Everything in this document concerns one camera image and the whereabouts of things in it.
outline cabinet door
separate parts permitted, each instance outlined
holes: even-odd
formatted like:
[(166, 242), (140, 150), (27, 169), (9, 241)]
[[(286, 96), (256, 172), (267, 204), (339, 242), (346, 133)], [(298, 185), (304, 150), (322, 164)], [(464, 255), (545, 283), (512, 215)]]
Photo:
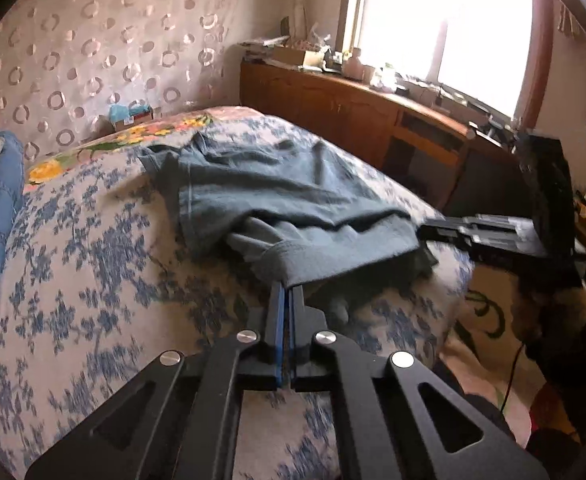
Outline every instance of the cabinet door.
[(371, 98), (382, 101), (379, 96), (354, 96), (342, 106), (339, 145), (379, 170), (387, 154), (397, 107), (390, 102), (373, 103)]
[(299, 100), (297, 125), (337, 144), (339, 97), (327, 89), (304, 86)]
[(282, 75), (274, 75), (268, 80), (264, 106), (260, 112), (297, 124), (299, 88), (295, 88), (288, 70), (281, 72)]
[(289, 70), (242, 63), (240, 102), (263, 114), (282, 117), (294, 123), (298, 102), (294, 76)]
[(254, 63), (240, 65), (240, 103), (255, 110), (262, 110), (266, 95), (266, 79), (261, 68)]

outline bed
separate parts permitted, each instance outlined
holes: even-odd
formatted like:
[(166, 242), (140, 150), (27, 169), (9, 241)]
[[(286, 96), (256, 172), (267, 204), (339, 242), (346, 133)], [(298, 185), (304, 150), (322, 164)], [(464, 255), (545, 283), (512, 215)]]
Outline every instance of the bed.
[[(0, 460), (16, 478), (158, 354), (199, 352), (241, 330), (247, 308), (263, 304), (268, 291), (244, 266), (189, 259), (137, 158), (142, 145), (179, 146), (198, 130), (238, 143), (317, 140), (250, 108), (209, 108), (135, 126), (27, 170), (0, 280)], [(416, 222), (437, 214), (334, 149)], [(408, 294), (382, 293), (352, 316), (348, 336), (378, 354), (406, 349), (433, 363), (472, 265), (449, 247), (431, 248), (439, 260), (433, 276)], [(338, 471), (326, 396), (246, 394), (234, 478), (328, 479)]]

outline wooden cabinet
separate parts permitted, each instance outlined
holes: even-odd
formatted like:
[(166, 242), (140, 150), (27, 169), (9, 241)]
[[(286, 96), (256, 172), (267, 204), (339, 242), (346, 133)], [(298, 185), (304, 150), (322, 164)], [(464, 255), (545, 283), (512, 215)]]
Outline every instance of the wooden cabinet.
[(341, 121), (339, 120), (343, 103), (339, 95), (313, 85), (302, 86), (303, 99), (297, 109), (297, 126), (340, 145)]
[(466, 142), (466, 127), (449, 117), (324, 74), (242, 63), (240, 100), (329, 140), (378, 170), (393, 168), (387, 173), (401, 182), (415, 150), (454, 174)]

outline bright window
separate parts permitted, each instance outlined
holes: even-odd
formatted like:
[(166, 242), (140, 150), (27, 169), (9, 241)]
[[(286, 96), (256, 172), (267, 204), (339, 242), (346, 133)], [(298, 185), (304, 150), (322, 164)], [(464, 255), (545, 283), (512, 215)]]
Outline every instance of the bright window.
[(362, 61), (439, 82), (513, 116), (532, 0), (364, 0)]

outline yellow flower pattern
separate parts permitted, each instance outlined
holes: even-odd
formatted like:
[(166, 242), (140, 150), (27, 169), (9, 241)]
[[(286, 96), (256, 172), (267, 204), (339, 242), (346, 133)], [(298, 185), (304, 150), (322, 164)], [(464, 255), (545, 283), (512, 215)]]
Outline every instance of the yellow flower pattern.
[(29, 182), (35, 182), (41, 184), (47, 180), (61, 175), (63, 173), (62, 166), (54, 158), (49, 158), (43, 163), (38, 164), (29, 171)]
[(132, 126), (128, 130), (106, 136), (97, 142), (92, 141), (68, 152), (58, 153), (33, 166), (29, 170), (29, 184), (38, 185), (51, 180), (87, 160), (94, 159), (98, 153), (112, 152), (130, 144), (157, 139), (159, 136), (185, 132), (192, 128), (206, 126), (212, 121), (213, 117), (209, 113), (201, 111), (186, 113), (176, 117), (174, 121), (158, 121)]

